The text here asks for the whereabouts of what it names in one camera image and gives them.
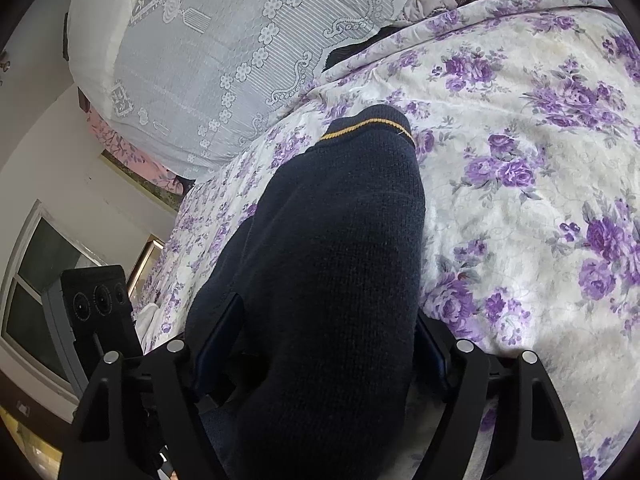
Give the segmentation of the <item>navy school cardigan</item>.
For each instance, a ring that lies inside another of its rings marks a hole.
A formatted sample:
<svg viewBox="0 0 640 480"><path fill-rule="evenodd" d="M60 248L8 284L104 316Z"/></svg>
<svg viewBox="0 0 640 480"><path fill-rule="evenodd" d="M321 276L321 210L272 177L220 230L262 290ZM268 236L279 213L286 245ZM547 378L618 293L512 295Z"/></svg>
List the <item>navy school cardigan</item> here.
<svg viewBox="0 0 640 480"><path fill-rule="evenodd" d="M204 426L233 479L374 479L412 375L425 198L407 117L373 105L283 164L196 294Z"/></svg>

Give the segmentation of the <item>white folded garment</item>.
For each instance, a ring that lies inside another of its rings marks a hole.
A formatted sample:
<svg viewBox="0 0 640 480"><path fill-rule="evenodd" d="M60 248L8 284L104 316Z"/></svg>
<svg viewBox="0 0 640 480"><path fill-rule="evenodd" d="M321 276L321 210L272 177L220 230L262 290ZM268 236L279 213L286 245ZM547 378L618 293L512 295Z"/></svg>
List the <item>white folded garment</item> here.
<svg viewBox="0 0 640 480"><path fill-rule="evenodd" d="M148 353L153 348L157 325L160 322L162 322L162 311L154 302L147 304L138 313L136 322L134 322L134 329L143 354Z"/></svg>

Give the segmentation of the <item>pink floral fabric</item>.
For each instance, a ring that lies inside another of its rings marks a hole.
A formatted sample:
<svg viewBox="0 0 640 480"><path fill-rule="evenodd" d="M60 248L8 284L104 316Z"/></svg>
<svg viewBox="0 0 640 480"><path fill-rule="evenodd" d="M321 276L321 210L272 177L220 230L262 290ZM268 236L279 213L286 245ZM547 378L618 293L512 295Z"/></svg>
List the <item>pink floral fabric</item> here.
<svg viewBox="0 0 640 480"><path fill-rule="evenodd" d="M170 171L149 154L139 150L117 133L94 109L81 90L78 91L80 109L86 113L90 131L98 139L107 154L114 157L125 169L143 181L174 195L185 196L193 188L192 180Z"/></svg>

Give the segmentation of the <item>white lace cover cloth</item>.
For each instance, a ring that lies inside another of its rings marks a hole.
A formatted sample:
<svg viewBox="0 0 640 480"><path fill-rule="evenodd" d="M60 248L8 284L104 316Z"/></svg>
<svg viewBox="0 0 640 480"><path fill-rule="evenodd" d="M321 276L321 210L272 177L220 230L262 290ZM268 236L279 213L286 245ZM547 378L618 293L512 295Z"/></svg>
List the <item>white lace cover cloth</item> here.
<svg viewBox="0 0 640 480"><path fill-rule="evenodd" d="M99 115L181 177L224 166L329 54L408 0L72 0L70 72Z"/></svg>

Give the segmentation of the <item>purple floral bed quilt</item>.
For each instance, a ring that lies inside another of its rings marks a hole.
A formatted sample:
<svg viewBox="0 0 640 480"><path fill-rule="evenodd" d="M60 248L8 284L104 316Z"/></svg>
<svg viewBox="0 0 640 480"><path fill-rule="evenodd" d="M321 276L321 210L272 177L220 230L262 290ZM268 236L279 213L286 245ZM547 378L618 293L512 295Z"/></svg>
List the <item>purple floral bed quilt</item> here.
<svg viewBox="0 0 640 480"><path fill-rule="evenodd" d="M416 139L421 308L486 350L536 351L584 476L608 476L639 421L639 50L608 0L480 0L311 81L186 196L134 300L162 311L152 349L277 168L378 103Z"/></svg>

